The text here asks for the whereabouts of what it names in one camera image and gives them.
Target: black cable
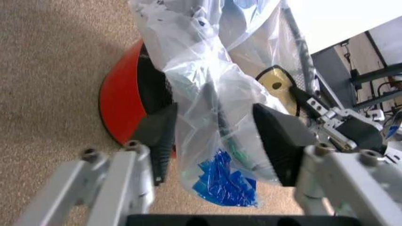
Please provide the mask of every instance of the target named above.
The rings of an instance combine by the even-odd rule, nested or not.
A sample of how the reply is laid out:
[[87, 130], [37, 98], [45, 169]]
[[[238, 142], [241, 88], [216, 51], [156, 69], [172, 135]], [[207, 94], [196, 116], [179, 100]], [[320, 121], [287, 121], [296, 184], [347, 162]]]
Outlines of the black cable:
[[380, 89], [381, 89], [381, 87], [383, 87], [384, 85], [386, 85], [386, 84], [392, 84], [392, 83], [399, 83], [399, 82], [402, 82], [402, 81], [386, 81], [386, 82], [381, 83], [381, 84], [378, 86], [378, 88], [377, 88], [377, 95], [380, 96]]
[[[386, 85], [386, 84], [393, 84], [393, 83], [399, 83], [399, 82], [402, 82], [402, 81], [387, 81], [387, 82], [381, 83], [381, 84], [378, 86], [378, 88], [377, 88], [377, 96], [378, 96], [378, 97], [380, 96], [380, 89], [381, 89], [382, 86], [384, 86], [384, 85]], [[384, 111], [382, 102], [380, 103], [380, 107], [381, 107], [381, 110]]]

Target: white wall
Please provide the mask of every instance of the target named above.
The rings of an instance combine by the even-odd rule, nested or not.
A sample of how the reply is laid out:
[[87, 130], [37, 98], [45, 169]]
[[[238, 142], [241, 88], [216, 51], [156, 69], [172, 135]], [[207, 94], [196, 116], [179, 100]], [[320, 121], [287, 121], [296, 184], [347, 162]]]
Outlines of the white wall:
[[402, 0], [288, 0], [315, 53], [402, 16]]
[[370, 34], [387, 65], [402, 63], [402, 16], [371, 29]]

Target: clear plastic bag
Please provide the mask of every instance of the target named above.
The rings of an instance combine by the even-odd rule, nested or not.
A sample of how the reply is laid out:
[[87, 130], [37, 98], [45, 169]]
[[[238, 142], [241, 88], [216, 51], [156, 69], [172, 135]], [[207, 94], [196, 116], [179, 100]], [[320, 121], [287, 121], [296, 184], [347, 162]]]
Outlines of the clear plastic bag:
[[252, 35], [272, 14], [280, 0], [226, 0], [219, 21], [219, 37], [228, 51]]
[[279, 66], [298, 88], [310, 94], [319, 90], [306, 41], [287, 1], [281, 1], [268, 19], [229, 54], [233, 62], [250, 76], [256, 78], [267, 68]]
[[256, 205], [254, 179], [277, 177], [259, 139], [252, 104], [287, 111], [231, 61], [218, 36], [224, 0], [129, 3], [152, 63], [165, 73], [178, 103], [182, 185], [219, 205]]

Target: beige carpet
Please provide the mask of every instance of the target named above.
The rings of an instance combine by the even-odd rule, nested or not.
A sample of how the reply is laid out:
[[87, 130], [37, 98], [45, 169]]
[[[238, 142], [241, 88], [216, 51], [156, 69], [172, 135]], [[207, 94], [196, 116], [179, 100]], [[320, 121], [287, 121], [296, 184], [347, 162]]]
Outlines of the beige carpet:
[[[55, 167], [117, 144], [98, 115], [102, 79], [138, 38], [125, 0], [0, 0], [0, 225], [10, 225]], [[301, 213], [292, 190], [258, 185], [262, 206], [224, 208], [186, 193], [173, 161], [153, 213]], [[83, 220], [72, 212], [67, 225]]]

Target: metal linkage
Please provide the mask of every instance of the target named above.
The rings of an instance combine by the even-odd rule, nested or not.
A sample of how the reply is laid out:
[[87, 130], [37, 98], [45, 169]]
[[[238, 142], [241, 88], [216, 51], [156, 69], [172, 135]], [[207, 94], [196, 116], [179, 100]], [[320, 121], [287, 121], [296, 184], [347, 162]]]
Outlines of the metal linkage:
[[88, 226], [125, 225], [128, 215], [147, 213], [154, 200], [149, 148], [138, 141], [128, 144], [111, 162]]
[[153, 201], [149, 148], [129, 141], [110, 164], [94, 149], [63, 163], [15, 225], [62, 225], [71, 208], [81, 204], [90, 208], [87, 225], [125, 225], [128, 215], [147, 213]]
[[81, 160], [63, 163], [15, 225], [62, 225], [74, 205], [92, 204], [107, 167], [104, 155], [93, 149], [84, 151]]
[[394, 226], [402, 222], [402, 172], [377, 152], [320, 151], [305, 148], [295, 199], [306, 214], [328, 214], [326, 197], [337, 216], [356, 217], [362, 225]]

